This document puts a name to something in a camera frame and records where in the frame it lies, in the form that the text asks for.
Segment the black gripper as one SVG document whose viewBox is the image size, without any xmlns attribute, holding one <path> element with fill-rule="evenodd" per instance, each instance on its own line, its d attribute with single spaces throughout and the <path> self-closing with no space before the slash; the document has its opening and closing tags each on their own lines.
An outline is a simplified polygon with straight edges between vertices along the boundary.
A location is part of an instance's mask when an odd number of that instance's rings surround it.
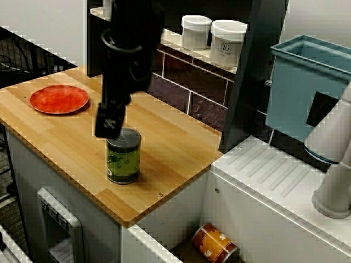
<svg viewBox="0 0 351 263">
<path fill-rule="evenodd" d="M 117 139 L 124 121 L 126 105 L 131 101 L 129 94 L 117 89 L 103 87 L 101 102 L 98 105 L 95 121 L 95 136 L 105 139 Z"/>
</svg>

